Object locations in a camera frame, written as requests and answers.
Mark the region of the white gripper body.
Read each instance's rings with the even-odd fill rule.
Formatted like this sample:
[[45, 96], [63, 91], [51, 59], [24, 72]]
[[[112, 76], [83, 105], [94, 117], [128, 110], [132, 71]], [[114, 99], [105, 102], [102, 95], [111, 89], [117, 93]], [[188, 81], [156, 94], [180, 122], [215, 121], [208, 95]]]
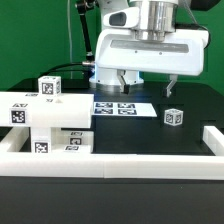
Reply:
[[197, 76], [209, 31], [177, 24], [175, 6], [129, 6], [103, 16], [96, 49], [101, 69]]

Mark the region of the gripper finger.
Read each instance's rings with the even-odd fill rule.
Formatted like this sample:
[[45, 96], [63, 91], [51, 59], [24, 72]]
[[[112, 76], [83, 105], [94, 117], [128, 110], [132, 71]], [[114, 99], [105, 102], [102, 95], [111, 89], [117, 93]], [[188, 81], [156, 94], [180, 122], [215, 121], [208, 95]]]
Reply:
[[169, 83], [163, 90], [163, 96], [166, 98], [169, 98], [172, 94], [172, 88], [175, 86], [176, 82], [178, 80], [177, 75], [170, 75], [169, 76]]
[[120, 91], [124, 94], [128, 94], [130, 90], [130, 85], [125, 81], [126, 71], [125, 70], [118, 70], [117, 71], [117, 79], [120, 83]]

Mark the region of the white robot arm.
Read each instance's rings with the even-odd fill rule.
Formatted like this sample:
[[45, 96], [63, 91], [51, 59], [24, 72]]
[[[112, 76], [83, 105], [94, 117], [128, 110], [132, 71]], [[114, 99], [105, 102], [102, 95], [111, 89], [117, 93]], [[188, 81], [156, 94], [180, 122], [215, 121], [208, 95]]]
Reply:
[[208, 11], [221, 0], [97, 0], [102, 31], [95, 53], [94, 88], [127, 93], [143, 84], [141, 72], [170, 76], [165, 95], [180, 75], [203, 71], [209, 31], [196, 21], [178, 24], [179, 8]]

